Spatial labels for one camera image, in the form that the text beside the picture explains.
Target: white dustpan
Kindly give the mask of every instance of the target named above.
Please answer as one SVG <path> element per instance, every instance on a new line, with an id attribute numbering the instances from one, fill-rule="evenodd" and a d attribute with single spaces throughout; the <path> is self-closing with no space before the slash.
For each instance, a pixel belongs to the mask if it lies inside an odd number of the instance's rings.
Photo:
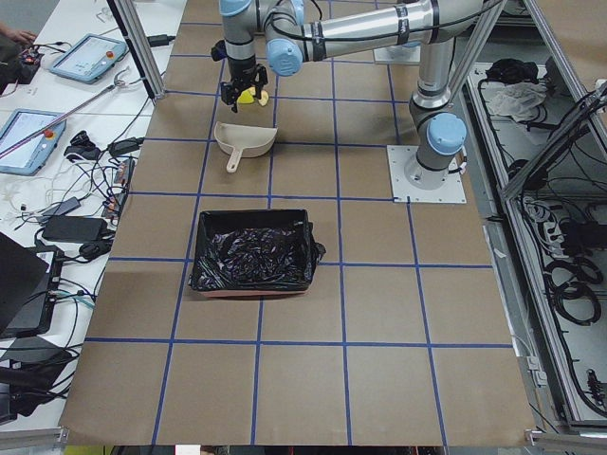
<path id="1" fill-rule="evenodd" d="M 221 150 L 230 155 L 226 170 L 235 173 L 240 158 L 254 158 L 267 152 L 274 143 L 278 130 L 261 126 L 215 123 L 213 133 Z"/>

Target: person's arm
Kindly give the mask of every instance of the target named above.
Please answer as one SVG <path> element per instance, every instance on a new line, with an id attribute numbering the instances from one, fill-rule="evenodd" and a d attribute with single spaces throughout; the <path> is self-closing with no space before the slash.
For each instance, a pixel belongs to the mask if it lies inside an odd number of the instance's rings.
<path id="1" fill-rule="evenodd" d="M 20 43 L 22 45 L 31 45 L 36 39 L 35 33 L 27 30 L 12 28 L 2 22 L 0 22 L 0 33 L 5 35 L 12 41 Z"/>

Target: white mounting plate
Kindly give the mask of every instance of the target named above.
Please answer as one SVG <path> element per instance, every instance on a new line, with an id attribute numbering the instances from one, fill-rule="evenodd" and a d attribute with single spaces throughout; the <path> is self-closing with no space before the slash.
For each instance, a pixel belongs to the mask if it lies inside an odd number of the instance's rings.
<path id="1" fill-rule="evenodd" d="M 419 65 L 420 55 L 421 45 L 415 47 L 391 45 L 390 47 L 382 47 L 373 51 L 376 64 L 408 64 L 416 66 Z"/>
<path id="2" fill-rule="evenodd" d="M 395 202 L 466 204 L 466 195 L 459 173 L 448 174 L 443 186 L 437 190 L 422 190 L 412 185 L 405 177 L 405 165 L 409 158 L 417 152 L 417 147 L 389 145 L 387 148 L 392 196 Z M 449 165 L 449 169 L 457 169 L 455 159 Z"/>

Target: person's hand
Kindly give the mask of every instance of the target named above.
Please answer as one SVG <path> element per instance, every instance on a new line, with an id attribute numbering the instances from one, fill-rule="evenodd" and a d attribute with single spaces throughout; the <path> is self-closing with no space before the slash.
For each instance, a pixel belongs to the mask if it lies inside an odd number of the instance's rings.
<path id="1" fill-rule="evenodd" d="M 27 30 L 19 30 L 17 28 L 9 28 L 6 32 L 6 35 L 12 41 L 20 43 L 22 45 L 31 45 L 36 39 L 35 33 Z"/>

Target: blue round cap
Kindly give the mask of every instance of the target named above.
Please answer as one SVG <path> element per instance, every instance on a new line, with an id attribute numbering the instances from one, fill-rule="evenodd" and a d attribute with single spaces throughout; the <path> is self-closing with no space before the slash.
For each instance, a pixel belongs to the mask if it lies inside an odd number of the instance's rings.
<path id="1" fill-rule="evenodd" d="M 291 0 L 293 9 L 295 9 L 295 22 L 298 26 L 302 26 L 305 22 L 305 6 L 304 0 Z"/>
<path id="2" fill-rule="evenodd" d="M 433 117 L 428 126 L 428 143 L 439 154 L 453 156 L 466 140 L 466 124 L 454 114 L 442 113 Z"/>
<path id="3" fill-rule="evenodd" d="M 240 14 L 253 0 L 219 0 L 219 13 L 224 17 Z"/>
<path id="4" fill-rule="evenodd" d="M 302 52 L 296 44 L 285 38 L 268 41 L 266 52 L 269 67 L 279 76 L 292 76 L 302 68 Z"/>

